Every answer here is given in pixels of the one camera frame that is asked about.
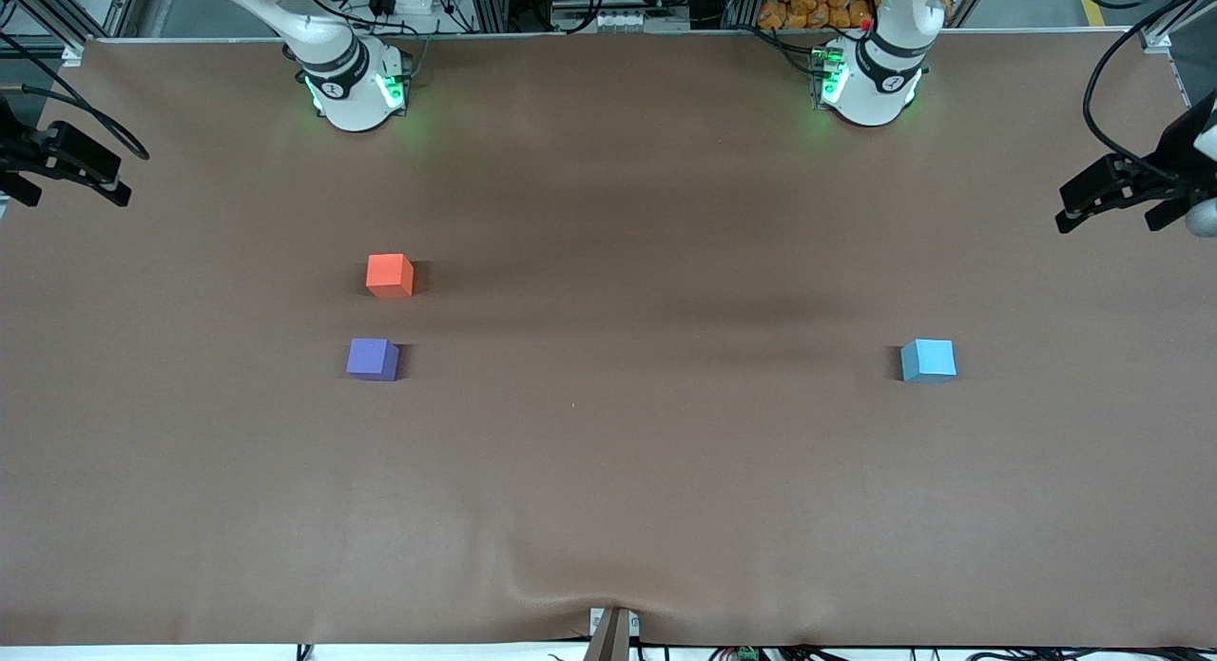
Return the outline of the bag of orange objects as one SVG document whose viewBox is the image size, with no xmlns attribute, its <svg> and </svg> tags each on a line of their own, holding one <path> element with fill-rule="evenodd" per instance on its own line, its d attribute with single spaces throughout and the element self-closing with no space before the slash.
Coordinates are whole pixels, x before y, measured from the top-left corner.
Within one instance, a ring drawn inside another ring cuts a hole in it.
<svg viewBox="0 0 1217 661">
<path fill-rule="evenodd" d="M 758 29 L 860 29 L 891 40 L 931 40 L 947 23 L 943 0 L 756 0 L 736 19 Z"/>
</svg>

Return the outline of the brown table mat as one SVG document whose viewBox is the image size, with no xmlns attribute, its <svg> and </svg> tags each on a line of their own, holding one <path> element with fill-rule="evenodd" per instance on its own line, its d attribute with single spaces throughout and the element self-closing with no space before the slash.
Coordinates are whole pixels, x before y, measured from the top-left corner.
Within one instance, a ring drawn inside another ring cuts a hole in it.
<svg viewBox="0 0 1217 661">
<path fill-rule="evenodd" d="M 860 129 L 748 34 L 448 40 L 361 135 L 274 43 L 94 43 L 65 75 L 152 157 L 0 222 L 0 645 L 621 605 L 674 645 L 1217 646 L 1217 241 L 1053 224 L 1112 41 L 944 34 Z M 915 338 L 957 379 L 904 382 Z"/>
</svg>

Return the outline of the aluminium frame strut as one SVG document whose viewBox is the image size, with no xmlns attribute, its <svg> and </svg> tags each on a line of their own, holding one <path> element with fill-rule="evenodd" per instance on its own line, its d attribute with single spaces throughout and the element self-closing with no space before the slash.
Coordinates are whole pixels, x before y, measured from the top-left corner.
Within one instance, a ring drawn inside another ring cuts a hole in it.
<svg viewBox="0 0 1217 661">
<path fill-rule="evenodd" d="M 139 0 L 0 0 L 0 30 L 30 49 L 71 49 L 120 37 Z"/>
</svg>

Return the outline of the white terminal block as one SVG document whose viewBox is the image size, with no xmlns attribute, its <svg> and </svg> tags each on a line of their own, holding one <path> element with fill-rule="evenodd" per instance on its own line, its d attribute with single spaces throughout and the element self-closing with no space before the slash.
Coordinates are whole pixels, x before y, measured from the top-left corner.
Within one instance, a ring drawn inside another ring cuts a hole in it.
<svg viewBox="0 0 1217 661">
<path fill-rule="evenodd" d="M 602 10 L 595 18 L 579 10 L 554 10 L 553 29 L 563 33 L 640 33 L 645 30 L 647 12 L 643 10 Z"/>
</svg>

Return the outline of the light blue foam block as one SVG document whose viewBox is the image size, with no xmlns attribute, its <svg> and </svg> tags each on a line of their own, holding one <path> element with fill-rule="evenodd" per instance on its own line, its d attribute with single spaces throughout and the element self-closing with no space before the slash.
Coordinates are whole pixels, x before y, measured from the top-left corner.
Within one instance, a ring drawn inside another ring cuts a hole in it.
<svg viewBox="0 0 1217 661">
<path fill-rule="evenodd" d="M 915 338 L 901 346 L 901 379 L 907 383 L 947 383 L 957 379 L 955 344 L 950 340 Z"/>
</svg>

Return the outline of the purple foam block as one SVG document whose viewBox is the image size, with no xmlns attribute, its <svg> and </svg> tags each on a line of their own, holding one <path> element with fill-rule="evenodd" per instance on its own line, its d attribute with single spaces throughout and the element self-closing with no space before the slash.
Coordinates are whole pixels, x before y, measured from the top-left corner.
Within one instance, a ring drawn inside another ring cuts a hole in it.
<svg viewBox="0 0 1217 661">
<path fill-rule="evenodd" d="M 368 382 L 396 382 L 400 364 L 399 346 L 387 338 L 352 338 L 346 375 Z"/>
</svg>

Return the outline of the white power strip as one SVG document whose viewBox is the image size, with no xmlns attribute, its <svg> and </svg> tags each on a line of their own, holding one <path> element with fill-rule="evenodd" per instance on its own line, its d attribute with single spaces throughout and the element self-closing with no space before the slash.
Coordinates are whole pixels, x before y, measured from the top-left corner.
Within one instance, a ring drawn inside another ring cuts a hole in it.
<svg viewBox="0 0 1217 661">
<path fill-rule="evenodd" d="M 445 19 L 439 0 L 393 0 L 392 11 L 383 16 L 389 29 L 410 32 L 434 32 Z"/>
</svg>

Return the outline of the grey side panel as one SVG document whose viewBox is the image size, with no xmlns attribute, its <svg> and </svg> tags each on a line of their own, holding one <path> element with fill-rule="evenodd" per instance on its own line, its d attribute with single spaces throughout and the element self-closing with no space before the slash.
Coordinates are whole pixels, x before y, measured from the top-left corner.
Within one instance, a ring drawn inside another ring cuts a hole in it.
<svg viewBox="0 0 1217 661">
<path fill-rule="evenodd" d="M 1188 105 L 1217 89 L 1217 10 L 1170 33 L 1170 60 Z"/>
</svg>

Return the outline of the orange foam block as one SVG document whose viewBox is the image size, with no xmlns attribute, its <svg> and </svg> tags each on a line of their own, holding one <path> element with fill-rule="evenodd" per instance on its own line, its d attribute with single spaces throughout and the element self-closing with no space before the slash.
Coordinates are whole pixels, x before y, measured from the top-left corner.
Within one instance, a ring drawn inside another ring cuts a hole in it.
<svg viewBox="0 0 1217 661">
<path fill-rule="evenodd" d="M 365 287 L 378 299 L 413 297 L 415 292 L 415 268 L 406 254 L 369 254 L 365 270 Z"/>
</svg>

